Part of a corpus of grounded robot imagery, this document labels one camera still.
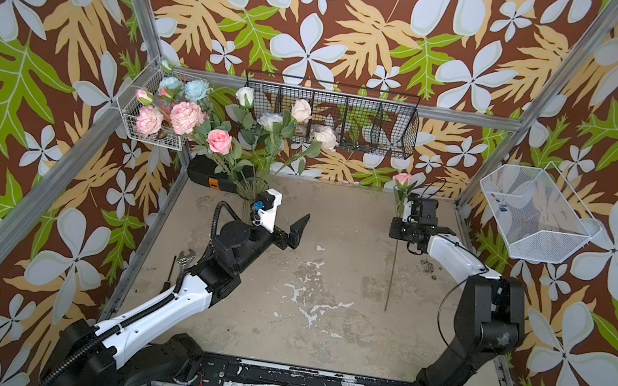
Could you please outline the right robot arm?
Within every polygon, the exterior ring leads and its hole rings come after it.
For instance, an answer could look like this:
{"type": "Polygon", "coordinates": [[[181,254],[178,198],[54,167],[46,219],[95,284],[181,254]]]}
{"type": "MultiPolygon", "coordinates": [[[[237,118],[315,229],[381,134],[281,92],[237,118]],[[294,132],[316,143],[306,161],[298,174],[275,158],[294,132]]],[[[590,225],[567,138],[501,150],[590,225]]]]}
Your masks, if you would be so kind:
{"type": "Polygon", "coordinates": [[[436,200],[400,192],[396,199],[389,237],[403,241],[409,253],[438,262],[462,289],[452,340],[412,386],[464,386],[485,363],[522,343],[525,287],[488,267],[450,228],[440,226],[436,200]]]}

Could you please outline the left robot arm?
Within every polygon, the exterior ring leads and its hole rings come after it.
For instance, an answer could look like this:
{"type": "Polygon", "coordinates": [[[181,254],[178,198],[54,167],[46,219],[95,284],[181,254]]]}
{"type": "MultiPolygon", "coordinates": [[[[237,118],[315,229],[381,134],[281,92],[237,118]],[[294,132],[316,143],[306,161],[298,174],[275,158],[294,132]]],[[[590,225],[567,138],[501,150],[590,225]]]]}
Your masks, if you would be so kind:
{"type": "Polygon", "coordinates": [[[267,229],[245,223],[228,203],[219,202],[202,258],[139,307],[93,326],[84,320],[68,326],[38,386],[126,386],[139,371],[155,369],[141,351],[154,354],[152,341],[227,298],[269,247],[296,249],[310,218],[304,215],[287,232],[275,225],[267,229]]]}

